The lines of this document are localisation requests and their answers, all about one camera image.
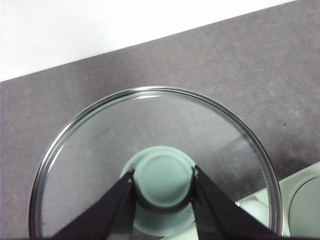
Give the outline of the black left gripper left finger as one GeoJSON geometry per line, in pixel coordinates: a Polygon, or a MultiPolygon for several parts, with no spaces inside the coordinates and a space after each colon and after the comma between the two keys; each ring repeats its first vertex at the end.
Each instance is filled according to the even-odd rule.
{"type": "Polygon", "coordinates": [[[134,171],[125,173],[95,204],[55,233],[53,240],[130,240],[136,213],[134,171]]]}

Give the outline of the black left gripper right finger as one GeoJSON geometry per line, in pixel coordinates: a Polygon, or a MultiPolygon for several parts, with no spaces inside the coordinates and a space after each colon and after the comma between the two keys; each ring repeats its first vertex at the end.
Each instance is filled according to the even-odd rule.
{"type": "Polygon", "coordinates": [[[200,240],[283,240],[237,206],[197,165],[191,204],[200,240]]]}

